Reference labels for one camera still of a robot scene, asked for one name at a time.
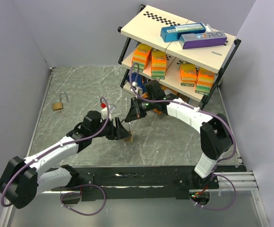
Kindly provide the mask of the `brass padlock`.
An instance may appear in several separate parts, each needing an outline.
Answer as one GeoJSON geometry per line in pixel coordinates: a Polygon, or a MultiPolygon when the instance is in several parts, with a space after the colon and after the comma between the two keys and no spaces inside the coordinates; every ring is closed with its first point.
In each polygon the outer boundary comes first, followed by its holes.
{"type": "Polygon", "coordinates": [[[59,102],[52,104],[52,110],[53,111],[60,111],[63,109],[63,102],[62,102],[62,96],[65,96],[66,101],[68,102],[68,94],[66,92],[61,92],[59,95],[59,102]]]}
{"type": "Polygon", "coordinates": [[[124,142],[132,142],[133,141],[133,135],[132,135],[132,128],[131,123],[129,122],[129,130],[130,136],[124,139],[124,142]]]}

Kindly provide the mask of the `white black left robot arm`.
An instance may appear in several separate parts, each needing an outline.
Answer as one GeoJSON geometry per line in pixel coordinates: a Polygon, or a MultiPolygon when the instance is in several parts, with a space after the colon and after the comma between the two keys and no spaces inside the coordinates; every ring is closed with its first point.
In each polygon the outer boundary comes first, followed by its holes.
{"type": "Polygon", "coordinates": [[[0,177],[1,205],[21,209],[28,205],[45,185],[41,179],[58,162],[81,152],[94,138],[122,140],[130,137],[118,117],[111,119],[98,111],[89,111],[73,130],[49,148],[26,158],[10,159],[0,177]]]}

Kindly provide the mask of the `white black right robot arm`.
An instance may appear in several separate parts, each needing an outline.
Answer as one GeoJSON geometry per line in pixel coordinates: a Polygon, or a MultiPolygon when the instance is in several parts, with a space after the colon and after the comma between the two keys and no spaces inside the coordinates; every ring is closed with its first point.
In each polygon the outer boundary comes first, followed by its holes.
{"type": "Polygon", "coordinates": [[[148,82],[145,87],[148,97],[132,98],[124,121],[141,119],[148,111],[156,109],[194,128],[200,134],[202,155],[194,168],[192,183],[196,188],[205,187],[223,153],[234,145],[225,116],[204,113],[174,94],[166,95],[156,80],[148,82]]]}

